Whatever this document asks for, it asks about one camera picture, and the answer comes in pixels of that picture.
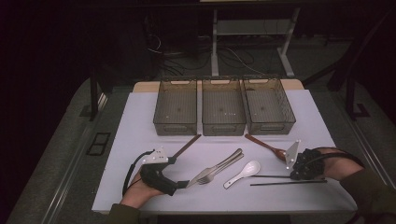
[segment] chopsticks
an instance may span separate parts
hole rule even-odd
[[[251,175],[251,177],[290,178],[289,175]]]
[[[327,180],[302,180],[292,182],[278,182],[278,183],[265,183],[265,184],[250,184],[250,186],[269,186],[269,185],[288,185],[288,184],[315,184],[315,183],[327,183]]]

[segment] utensil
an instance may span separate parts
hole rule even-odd
[[[252,175],[251,177],[290,178],[289,175]]]
[[[252,142],[254,142],[254,143],[256,143],[256,144],[258,144],[258,145],[260,145],[262,147],[266,147],[266,148],[272,150],[274,152],[274,154],[277,156],[278,159],[280,159],[282,161],[286,161],[286,157],[285,157],[286,150],[280,149],[280,148],[276,148],[276,147],[271,147],[271,146],[265,144],[264,142],[260,141],[259,139],[253,137],[252,135],[250,135],[248,133],[245,134],[245,137],[248,140],[250,140],[250,141],[252,141]]]
[[[228,162],[227,164],[224,164],[218,170],[210,173],[209,175],[206,175],[206,176],[202,177],[201,179],[198,179],[197,182],[200,185],[207,184],[207,183],[211,182],[213,179],[215,179],[215,175],[217,175],[218,173],[220,173],[222,170],[224,170],[225,168],[229,167],[230,165],[234,164],[236,161],[239,161],[243,157],[244,157],[244,154],[242,154],[242,153],[239,154],[235,159],[233,159],[232,161]]]
[[[210,167],[210,168],[205,168],[201,173],[199,173],[193,180],[189,182],[186,188],[194,185],[198,179],[201,179],[202,177],[209,175],[210,173],[216,171],[218,168],[220,168],[222,165],[227,164],[229,161],[232,161],[234,158],[236,158],[239,154],[242,153],[242,149],[238,148],[231,156],[229,156],[227,159],[224,161],[221,161],[219,164]]]
[[[257,174],[260,171],[260,168],[261,166],[259,162],[257,161],[248,162],[245,165],[244,169],[241,171],[241,173],[239,173],[238,175],[236,175],[235,177],[224,183],[223,185],[224,188],[225,189],[229,188],[233,183],[235,183],[237,180],[241,178]]]
[[[287,185],[287,184],[315,184],[315,183],[327,183],[327,180],[302,180],[292,182],[278,182],[278,183],[265,183],[265,184],[251,184],[250,186],[268,186],[268,185]]]

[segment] transparent gray bin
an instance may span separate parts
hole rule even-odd
[[[239,136],[246,117],[238,77],[203,77],[202,123],[205,136]]]
[[[197,134],[196,77],[163,77],[153,123],[158,135]]]
[[[250,134],[288,134],[296,122],[288,97],[278,78],[243,76],[242,85]]]

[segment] spoon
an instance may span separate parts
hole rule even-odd
[[[260,171],[260,168],[261,166],[259,162],[257,161],[248,162],[245,165],[244,169],[241,171],[241,173],[239,173],[239,175],[236,175],[235,177],[224,183],[223,185],[224,188],[225,189],[229,188],[233,183],[235,183],[237,180],[241,178],[257,174]]]
[[[264,142],[260,141],[259,139],[253,137],[252,135],[250,135],[250,134],[248,134],[248,133],[245,134],[245,137],[246,137],[248,140],[250,140],[250,141],[252,141],[252,142],[254,142],[254,143],[256,143],[256,144],[259,144],[259,145],[262,146],[262,147],[266,147],[266,148],[272,150],[272,151],[274,152],[274,154],[277,156],[278,159],[280,159],[280,160],[282,160],[282,161],[286,161],[286,157],[285,157],[285,152],[286,152],[286,151],[285,151],[284,149],[279,149],[279,148],[276,148],[276,147],[271,147],[271,146],[265,144]]]

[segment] metal fork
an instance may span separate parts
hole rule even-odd
[[[195,183],[198,182],[198,179],[203,178],[206,175],[210,175],[211,173],[217,171],[220,167],[222,167],[224,164],[227,164],[228,162],[232,161],[235,157],[237,157],[239,154],[242,154],[242,149],[238,148],[231,156],[229,156],[227,159],[224,161],[220,162],[219,164],[213,166],[213,167],[208,167],[205,168],[201,173],[199,173],[194,179],[192,179],[189,184],[187,185],[187,188],[194,185]]]
[[[213,171],[212,173],[210,173],[209,175],[206,175],[200,179],[197,180],[197,182],[200,185],[203,184],[207,184],[209,182],[211,182],[214,178],[215,175],[217,175],[218,173],[220,173],[222,170],[224,170],[225,168],[229,167],[230,165],[234,164],[236,161],[239,161],[240,159],[242,159],[244,157],[244,154],[241,153],[239,154],[237,157],[235,157],[233,160],[223,164],[222,166],[220,166],[218,169],[216,169],[215,171]]]

